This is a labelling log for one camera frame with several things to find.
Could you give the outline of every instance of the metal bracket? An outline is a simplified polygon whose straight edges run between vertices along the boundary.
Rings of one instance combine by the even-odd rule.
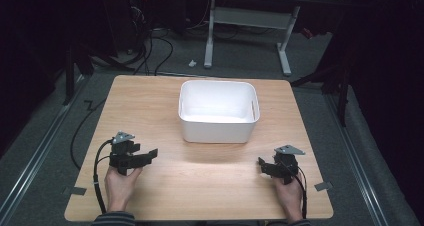
[[[81,195],[83,196],[85,194],[85,192],[87,191],[86,188],[80,188],[80,187],[65,187],[63,189],[62,194],[63,195],[71,195],[71,194],[75,194],[75,195]]]
[[[135,136],[133,134],[127,134],[127,133],[124,133],[122,131],[119,131],[116,134],[116,137],[113,139],[113,144],[122,143],[122,142],[125,142],[125,141],[133,139],[133,138],[135,138]]]
[[[330,190],[333,188],[333,184],[331,182],[322,182],[314,186],[317,191]]]
[[[298,154],[298,155],[305,155],[305,152],[297,149],[291,145],[282,146],[279,148],[274,149],[275,152],[281,153],[281,154]]]

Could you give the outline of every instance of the wooden table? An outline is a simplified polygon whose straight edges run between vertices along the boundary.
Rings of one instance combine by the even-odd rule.
[[[93,163],[99,146],[119,130],[134,134],[140,153],[158,148],[158,157],[144,168],[127,210],[137,220],[282,219],[271,178],[261,174],[258,157],[273,162],[274,148],[293,145],[306,152],[297,156],[308,183],[308,218],[330,218],[333,209],[321,183],[314,152],[290,84],[282,80],[221,79],[251,83],[261,116],[245,144],[199,144],[183,140],[178,99],[183,82],[196,78],[118,76],[115,78],[65,217],[92,221],[100,208],[92,184]],[[103,149],[106,156],[110,147]],[[103,178],[108,160],[99,164]]]

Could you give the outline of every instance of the white container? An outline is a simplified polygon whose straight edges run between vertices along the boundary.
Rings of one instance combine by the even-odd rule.
[[[212,80],[186,81],[178,114],[183,138],[197,143],[245,143],[260,116],[251,84]]]

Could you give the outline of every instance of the sleeve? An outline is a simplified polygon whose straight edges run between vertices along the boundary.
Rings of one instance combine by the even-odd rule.
[[[312,226],[311,222],[307,219],[302,219],[297,222],[294,222],[292,224],[289,224],[288,226]]]
[[[134,215],[120,211],[97,216],[93,226],[135,226]]]

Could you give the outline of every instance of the human hand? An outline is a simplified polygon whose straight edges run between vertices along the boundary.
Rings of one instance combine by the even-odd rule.
[[[136,168],[130,175],[124,176],[116,168],[109,166],[105,177],[107,212],[125,211],[141,171],[143,168]]]
[[[297,175],[299,180],[302,182],[302,175]],[[303,190],[299,182],[293,179],[289,184],[284,185],[282,178],[273,177],[272,180],[275,184],[277,191],[278,201],[286,213],[286,217],[289,223],[302,220],[301,201]]]

